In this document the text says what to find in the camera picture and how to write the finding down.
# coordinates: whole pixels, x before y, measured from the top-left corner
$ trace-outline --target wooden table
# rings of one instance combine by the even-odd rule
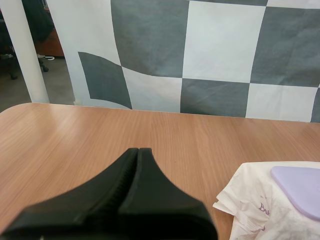
[[[27,103],[0,114],[0,232],[27,205],[100,173],[127,148],[152,148],[164,174],[212,207],[245,162],[319,161],[320,124]]]

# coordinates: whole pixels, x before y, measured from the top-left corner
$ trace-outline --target checkerboard pattern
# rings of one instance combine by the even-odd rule
[[[76,102],[320,122],[320,0],[47,0]]]

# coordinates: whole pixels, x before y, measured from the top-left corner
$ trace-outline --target purple object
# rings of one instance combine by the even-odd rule
[[[271,176],[300,213],[320,221],[320,169],[274,166]]]

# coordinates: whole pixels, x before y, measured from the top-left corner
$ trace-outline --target white tissue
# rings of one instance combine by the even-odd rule
[[[213,204],[234,216],[230,240],[320,240],[320,221],[296,210],[271,177],[274,166],[320,169],[320,162],[243,163]]]

